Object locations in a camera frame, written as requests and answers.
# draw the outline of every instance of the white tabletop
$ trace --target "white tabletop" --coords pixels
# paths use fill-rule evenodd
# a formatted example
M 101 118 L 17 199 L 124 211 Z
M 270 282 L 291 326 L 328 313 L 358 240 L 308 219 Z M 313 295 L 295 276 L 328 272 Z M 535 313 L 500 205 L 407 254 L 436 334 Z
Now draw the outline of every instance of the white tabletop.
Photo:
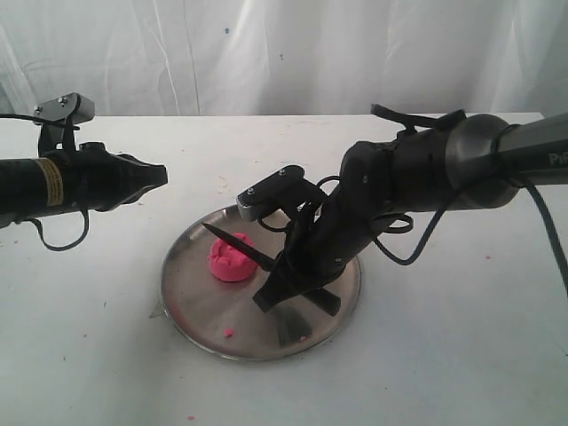
M 568 424 L 568 303 L 524 192 L 502 209 L 447 213 L 412 266 L 367 248 L 350 324 L 290 359 L 220 359 L 149 318 L 162 260 L 187 226 L 284 164 L 316 180 L 357 140 L 396 130 L 363 115 L 85 123 L 79 141 L 164 163 L 170 183 L 92 213 L 90 235 L 68 252 L 44 249 L 30 224 L 0 230 L 0 424 Z M 37 135 L 0 121 L 0 158 L 36 156 Z M 565 246 L 567 191 L 542 190 Z M 401 256 L 430 218 L 414 216 L 412 234 L 383 239 Z M 44 225 L 63 244 L 82 221 Z

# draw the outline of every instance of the white fabric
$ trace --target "white fabric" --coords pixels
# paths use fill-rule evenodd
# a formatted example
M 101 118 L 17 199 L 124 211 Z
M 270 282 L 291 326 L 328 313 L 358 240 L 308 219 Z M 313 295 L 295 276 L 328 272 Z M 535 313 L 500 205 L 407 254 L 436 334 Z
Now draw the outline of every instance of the white fabric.
M 568 0 L 0 0 L 0 108 L 557 114 Z

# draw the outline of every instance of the metal plate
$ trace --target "metal plate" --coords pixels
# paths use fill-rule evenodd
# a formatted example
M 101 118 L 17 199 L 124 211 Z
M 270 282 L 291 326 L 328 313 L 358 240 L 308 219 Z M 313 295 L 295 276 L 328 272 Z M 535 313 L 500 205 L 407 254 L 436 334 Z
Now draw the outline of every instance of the metal plate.
M 207 255 L 215 237 L 201 222 L 229 233 L 245 233 L 257 249 L 273 257 L 282 249 L 284 234 L 245 222 L 237 206 L 231 206 L 204 217 L 177 239 L 162 269 L 162 304 L 179 331 L 202 349 L 229 359 L 278 359 L 321 343 L 350 317 L 361 283 L 357 259 L 347 265 L 338 280 L 326 286 L 342 299 L 334 317 L 301 296 L 262 313 L 252 296 L 268 273 L 258 268 L 250 279 L 240 283 L 224 283 L 213 277 Z M 266 222 L 283 226 L 287 217 L 278 211 Z M 224 330 L 228 328 L 233 335 L 227 338 Z

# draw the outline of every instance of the white curtain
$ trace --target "white curtain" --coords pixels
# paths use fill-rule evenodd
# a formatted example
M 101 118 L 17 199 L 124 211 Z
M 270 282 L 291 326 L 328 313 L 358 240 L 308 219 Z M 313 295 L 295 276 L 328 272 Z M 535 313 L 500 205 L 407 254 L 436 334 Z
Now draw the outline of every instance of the white curtain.
M 0 0 L 0 111 L 568 110 L 568 0 Z

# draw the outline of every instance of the warning label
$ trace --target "warning label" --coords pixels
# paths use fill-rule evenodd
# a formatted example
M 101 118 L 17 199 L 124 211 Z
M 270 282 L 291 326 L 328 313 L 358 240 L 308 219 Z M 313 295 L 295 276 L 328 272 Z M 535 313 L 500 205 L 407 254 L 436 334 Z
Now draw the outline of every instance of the warning label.
M 42 170 L 47 185 L 47 207 L 63 204 L 63 178 L 55 163 L 49 158 L 34 160 Z

